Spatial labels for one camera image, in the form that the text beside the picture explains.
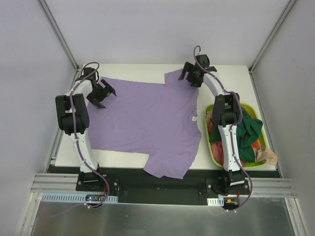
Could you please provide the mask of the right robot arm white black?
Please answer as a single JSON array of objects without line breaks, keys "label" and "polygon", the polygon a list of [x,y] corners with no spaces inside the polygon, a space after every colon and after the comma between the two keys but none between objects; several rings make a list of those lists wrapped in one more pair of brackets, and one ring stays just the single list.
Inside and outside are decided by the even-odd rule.
[{"label": "right robot arm white black", "polygon": [[239,96],[224,87],[217,70],[210,65],[208,56],[197,55],[194,60],[195,64],[184,64],[179,80],[187,79],[196,88],[205,84],[215,97],[212,122],[220,132],[224,161],[222,176],[212,184],[212,190],[227,196],[245,182],[237,145],[237,125],[243,119],[243,112]]}]

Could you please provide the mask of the purple t shirt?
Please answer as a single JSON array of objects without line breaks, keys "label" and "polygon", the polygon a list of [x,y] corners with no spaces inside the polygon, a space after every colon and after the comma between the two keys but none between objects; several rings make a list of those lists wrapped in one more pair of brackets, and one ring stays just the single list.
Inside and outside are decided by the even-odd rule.
[{"label": "purple t shirt", "polygon": [[144,170],[155,177],[182,179],[195,160],[201,133],[197,126],[199,90],[168,72],[164,83],[107,79],[116,90],[104,108],[88,105],[91,147],[144,153]]}]

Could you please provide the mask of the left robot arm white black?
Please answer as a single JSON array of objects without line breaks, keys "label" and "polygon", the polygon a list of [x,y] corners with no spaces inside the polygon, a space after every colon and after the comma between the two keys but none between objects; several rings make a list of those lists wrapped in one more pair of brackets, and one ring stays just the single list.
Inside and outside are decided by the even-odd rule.
[{"label": "left robot arm white black", "polygon": [[88,138],[90,127],[88,105],[91,104],[96,109],[105,109],[102,102],[110,95],[116,95],[114,88],[100,78],[98,68],[86,64],[70,91],[55,98],[59,129],[70,137],[79,158],[80,172],[77,185],[88,186],[93,191],[101,190],[106,181],[101,176],[99,163]]}]

